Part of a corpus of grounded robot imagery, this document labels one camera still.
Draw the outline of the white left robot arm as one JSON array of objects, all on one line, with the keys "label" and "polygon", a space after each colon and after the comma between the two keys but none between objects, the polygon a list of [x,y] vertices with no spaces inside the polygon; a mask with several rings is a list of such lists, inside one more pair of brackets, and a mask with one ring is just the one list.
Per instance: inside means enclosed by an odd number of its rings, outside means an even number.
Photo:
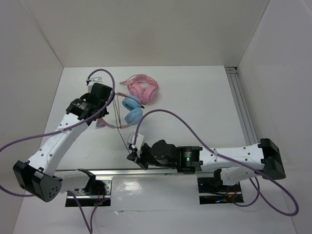
[{"label": "white left robot arm", "polygon": [[106,105],[114,96],[111,87],[94,83],[91,92],[74,99],[66,109],[59,127],[26,162],[17,161],[14,174],[22,189],[50,202],[59,193],[81,190],[89,195],[104,189],[103,182],[86,169],[56,176],[56,169],[75,140],[93,121],[108,114]]}]

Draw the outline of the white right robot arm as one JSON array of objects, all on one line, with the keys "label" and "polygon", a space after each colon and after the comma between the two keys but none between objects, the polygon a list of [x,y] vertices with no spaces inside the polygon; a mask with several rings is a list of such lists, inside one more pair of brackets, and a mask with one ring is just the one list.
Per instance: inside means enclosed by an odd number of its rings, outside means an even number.
[{"label": "white right robot arm", "polygon": [[286,178],[280,150],[268,138],[250,146],[211,151],[202,146],[177,147],[163,139],[152,146],[140,141],[129,145],[129,151],[127,159],[144,170],[155,166],[187,175],[212,172],[213,186],[218,191],[257,176],[273,180]]}]

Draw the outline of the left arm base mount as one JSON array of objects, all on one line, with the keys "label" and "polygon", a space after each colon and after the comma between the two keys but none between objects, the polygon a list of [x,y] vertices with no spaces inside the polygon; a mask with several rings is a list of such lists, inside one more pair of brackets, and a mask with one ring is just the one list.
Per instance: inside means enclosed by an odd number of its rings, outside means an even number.
[{"label": "left arm base mount", "polygon": [[113,178],[112,177],[97,177],[97,183],[90,193],[86,193],[82,189],[71,190],[82,207],[100,207],[111,206]]}]

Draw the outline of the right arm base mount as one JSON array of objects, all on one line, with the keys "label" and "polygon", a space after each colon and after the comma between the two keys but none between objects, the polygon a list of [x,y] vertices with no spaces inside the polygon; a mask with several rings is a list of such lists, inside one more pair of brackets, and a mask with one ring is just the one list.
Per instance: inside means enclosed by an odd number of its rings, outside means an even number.
[{"label": "right arm base mount", "polygon": [[244,202],[239,183],[233,186],[220,185],[216,187],[212,177],[198,177],[197,183],[200,205]]}]

